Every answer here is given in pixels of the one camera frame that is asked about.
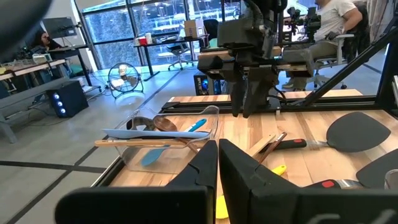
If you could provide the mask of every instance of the red cup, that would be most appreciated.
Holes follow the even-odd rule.
[[[147,39],[145,39],[145,38],[140,38],[140,39],[138,39],[138,41],[139,41],[140,45],[147,45],[148,44],[147,43]]]

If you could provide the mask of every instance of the gray floor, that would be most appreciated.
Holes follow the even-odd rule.
[[[382,70],[383,63],[384,52],[381,52],[368,62],[374,68],[361,66],[345,80],[348,88],[374,95],[381,77],[375,70]],[[330,77],[339,69],[341,67],[326,68],[321,74]],[[102,128],[114,128],[140,106],[157,111],[172,96],[195,95],[193,76],[197,70],[168,72],[165,66],[155,70],[165,72],[144,82],[144,94],[132,93],[114,100],[106,92],[107,95],[91,100],[89,108],[62,123],[39,126],[60,121],[46,117],[34,123],[38,126],[16,128],[19,138],[16,144],[9,144],[0,136],[0,223],[53,223],[53,210],[58,200],[73,189],[90,186],[100,176],[100,169],[89,167],[105,168],[118,156],[113,148],[93,150],[93,142],[105,136]],[[97,73],[97,80],[93,81],[104,81],[104,74]],[[286,81],[281,74],[280,82]],[[313,85],[308,84],[307,88],[311,90]],[[7,161],[17,163],[2,166],[7,165]],[[36,168],[19,167],[22,163],[18,162]],[[51,164],[59,166],[57,169],[38,168]],[[76,171],[77,166],[85,166],[87,172]]]

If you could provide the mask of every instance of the red button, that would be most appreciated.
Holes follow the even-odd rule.
[[[322,182],[322,186],[323,186],[324,188],[329,188],[329,187],[332,187],[332,186],[334,186],[334,185],[335,185],[335,183],[333,183],[331,180]]]

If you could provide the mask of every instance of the white t-shirt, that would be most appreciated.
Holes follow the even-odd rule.
[[[343,15],[355,8],[352,0],[331,0],[319,9],[317,14],[321,15],[321,28],[314,35],[315,41],[324,40],[331,31],[341,34],[345,23]]]

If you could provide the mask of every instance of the blue spatula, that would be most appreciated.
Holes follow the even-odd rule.
[[[193,132],[202,127],[207,122],[206,119],[201,119],[196,124],[190,126],[186,131]],[[162,153],[169,147],[170,145],[164,145],[163,148],[153,149],[149,151],[141,160],[141,165],[149,166],[154,163]]]

